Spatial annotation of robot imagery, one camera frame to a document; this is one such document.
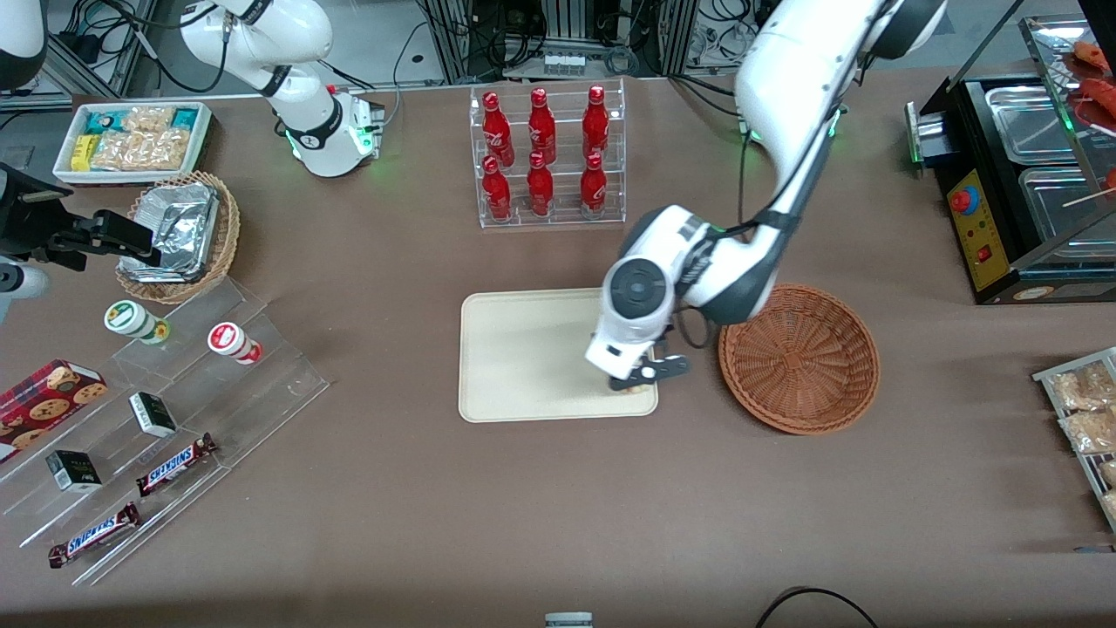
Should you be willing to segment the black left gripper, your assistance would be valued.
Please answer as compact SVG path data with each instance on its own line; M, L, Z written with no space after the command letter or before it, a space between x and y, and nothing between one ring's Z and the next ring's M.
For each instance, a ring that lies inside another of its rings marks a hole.
M685 355L665 355L663 342L654 342L641 357L641 363L650 363L653 371L646 375L644 371L631 371L625 379L610 377L609 389L613 392L629 392L650 386L655 378L673 378L685 375L690 371L691 365Z

